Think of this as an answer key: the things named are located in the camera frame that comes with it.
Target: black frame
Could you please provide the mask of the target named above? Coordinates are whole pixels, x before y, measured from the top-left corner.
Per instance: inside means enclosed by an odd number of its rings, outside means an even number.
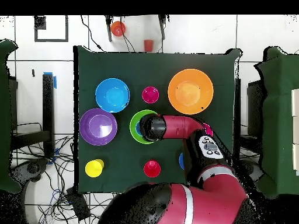
[[[12,119],[16,120],[16,86],[11,87]],[[16,134],[11,138],[11,150],[43,142],[44,155],[51,158],[54,155],[54,103],[53,76],[43,75],[43,130]]]

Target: bowl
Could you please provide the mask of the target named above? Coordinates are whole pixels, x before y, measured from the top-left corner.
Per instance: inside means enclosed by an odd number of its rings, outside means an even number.
[[[130,132],[132,137],[139,143],[141,144],[152,144],[153,142],[148,142],[146,140],[144,140],[144,138],[142,137],[141,133],[140,133],[140,129],[138,129],[138,125],[137,123],[140,121],[140,119],[150,113],[154,113],[157,114],[155,111],[152,110],[143,110],[143,111],[139,111],[137,112],[131,119],[130,121]]]
[[[197,114],[208,107],[213,98],[210,78],[198,69],[184,69],[168,86],[168,99],[175,110],[183,114]]]
[[[112,141],[117,132],[115,117],[100,108],[88,110],[80,119],[81,137],[95,146],[106,145]]]
[[[109,78],[101,82],[95,92],[98,106],[108,113],[122,111],[130,101],[130,91],[120,79]]]

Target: metal stand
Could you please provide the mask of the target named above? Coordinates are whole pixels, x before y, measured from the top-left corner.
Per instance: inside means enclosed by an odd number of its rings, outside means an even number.
[[[10,83],[12,97],[12,119],[16,122],[16,86],[17,81]],[[43,75],[43,130],[25,134],[16,134],[11,139],[11,150],[44,142],[45,157],[54,155],[54,103],[53,76]]]
[[[118,15],[105,15],[109,42],[112,41],[110,25],[111,25],[111,22],[112,22],[112,18],[114,16],[118,16]],[[163,40],[165,39],[164,24],[166,23],[166,16],[167,16],[168,21],[169,21],[169,15],[158,15],[159,23],[160,23],[160,29],[161,29],[161,35],[162,35]]]

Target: chair leg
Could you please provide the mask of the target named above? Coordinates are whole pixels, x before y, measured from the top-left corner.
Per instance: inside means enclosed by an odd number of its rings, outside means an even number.
[[[106,17],[106,25],[107,25],[107,32],[108,32],[108,39],[109,39],[109,42],[112,41],[112,36],[111,36],[111,28],[110,28],[110,25],[111,25],[111,21],[112,21],[112,17],[110,15],[105,15]]]

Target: dark green mat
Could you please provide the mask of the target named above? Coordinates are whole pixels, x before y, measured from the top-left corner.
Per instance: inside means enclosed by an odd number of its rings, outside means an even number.
[[[209,107],[200,114],[216,131],[223,143],[232,150],[232,120],[234,109],[235,71],[234,62],[240,50],[231,50],[227,55],[205,54],[145,54],[145,53],[96,53],[78,47],[79,67],[79,118],[89,109],[98,107],[95,102],[97,85],[107,78],[123,80],[131,94],[128,106],[113,114],[117,120],[117,134],[105,146],[92,146],[79,134],[79,192],[123,192],[140,181],[155,183],[184,183],[183,170],[178,163],[182,151],[181,140],[163,140],[144,145],[133,139],[129,130],[132,116],[144,109],[161,114],[180,114],[170,104],[168,84],[179,71],[187,68],[206,73],[214,86],[214,97]],[[159,100],[147,104],[141,98],[146,86],[159,90]],[[85,165],[90,160],[102,159],[105,167],[97,178],[85,174]],[[148,178],[143,166],[149,159],[156,159],[161,173]]]
[[[263,160],[268,176],[258,181],[264,194],[299,194],[299,176],[293,170],[293,118],[291,90],[299,88],[299,55],[287,55],[277,47],[266,50],[261,70],[267,90],[263,102]]]

